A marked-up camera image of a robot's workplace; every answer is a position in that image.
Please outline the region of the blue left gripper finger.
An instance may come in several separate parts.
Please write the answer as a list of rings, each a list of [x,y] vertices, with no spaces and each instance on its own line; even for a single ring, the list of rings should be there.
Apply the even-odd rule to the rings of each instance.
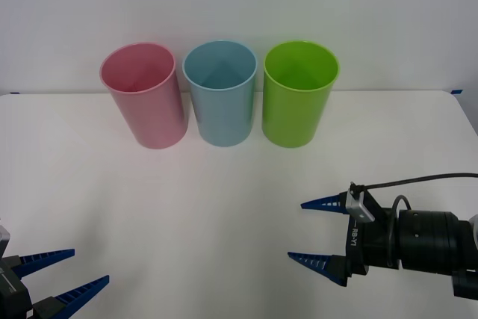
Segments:
[[[47,297],[33,305],[33,318],[71,318],[108,285],[109,282],[110,277],[107,275],[57,295],[56,297]]]
[[[32,273],[49,267],[75,255],[74,249],[56,250],[47,253],[37,253],[31,255],[12,255],[3,258],[3,263],[11,269],[15,275],[22,279]]]

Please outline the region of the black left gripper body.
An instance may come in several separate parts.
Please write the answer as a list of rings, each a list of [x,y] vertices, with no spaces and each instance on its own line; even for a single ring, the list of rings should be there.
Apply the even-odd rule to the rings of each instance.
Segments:
[[[1,319],[26,319],[31,308],[28,289],[1,260]]]

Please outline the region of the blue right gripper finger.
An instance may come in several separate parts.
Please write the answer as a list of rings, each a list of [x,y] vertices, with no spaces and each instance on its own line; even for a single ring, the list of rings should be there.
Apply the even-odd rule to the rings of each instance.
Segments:
[[[300,207],[304,210],[328,211],[348,215],[349,212],[346,208],[347,194],[345,191],[337,195],[314,199],[302,203]]]
[[[346,256],[288,252],[289,258],[342,287],[353,274],[365,276],[368,266],[353,264]]]

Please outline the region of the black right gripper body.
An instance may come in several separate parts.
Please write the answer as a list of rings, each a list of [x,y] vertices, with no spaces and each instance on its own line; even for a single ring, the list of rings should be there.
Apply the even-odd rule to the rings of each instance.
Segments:
[[[377,221],[358,223],[350,216],[346,239],[347,274],[366,275],[369,267],[398,270],[400,260],[394,251],[391,266],[388,265],[387,240],[387,226]]]

